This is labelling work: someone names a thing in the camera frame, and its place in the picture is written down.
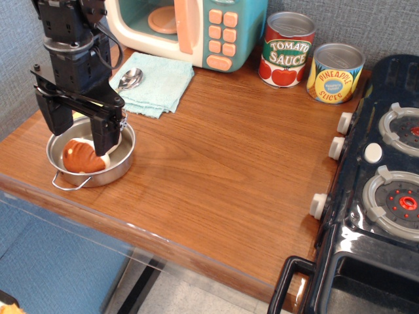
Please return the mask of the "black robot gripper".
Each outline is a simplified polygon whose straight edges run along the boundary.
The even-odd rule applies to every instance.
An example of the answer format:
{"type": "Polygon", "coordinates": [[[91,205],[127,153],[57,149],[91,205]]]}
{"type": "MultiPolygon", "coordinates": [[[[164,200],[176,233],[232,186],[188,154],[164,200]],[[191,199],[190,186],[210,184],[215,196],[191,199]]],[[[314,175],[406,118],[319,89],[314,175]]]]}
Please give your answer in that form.
{"type": "Polygon", "coordinates": [[[94,149],[103,156],[118,145],[124,100],[110,87],[110,41],[104,32],[80,39],[43,37],[49,66],[34,65],[35,95],[49,130],[61,135],[73,125],[73,112],[90,118],[94,149]]]}

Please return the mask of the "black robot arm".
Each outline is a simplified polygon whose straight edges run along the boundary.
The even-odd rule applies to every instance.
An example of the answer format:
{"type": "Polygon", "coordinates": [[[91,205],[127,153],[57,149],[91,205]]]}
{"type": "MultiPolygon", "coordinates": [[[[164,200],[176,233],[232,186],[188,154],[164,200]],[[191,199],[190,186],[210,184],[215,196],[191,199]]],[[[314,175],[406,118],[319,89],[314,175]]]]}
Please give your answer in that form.
{"type": "Polygon", "coordinates": [[[34,1],[43,25],[50,65],[34,65],[35,94],[49,130],[61,135],[73,125],[73,112],[90,119],[94,149],[103,156],[125,126],[124,100],[110,87],[110,42],[116,37],[102,22],[104,1],[34,1]]]}

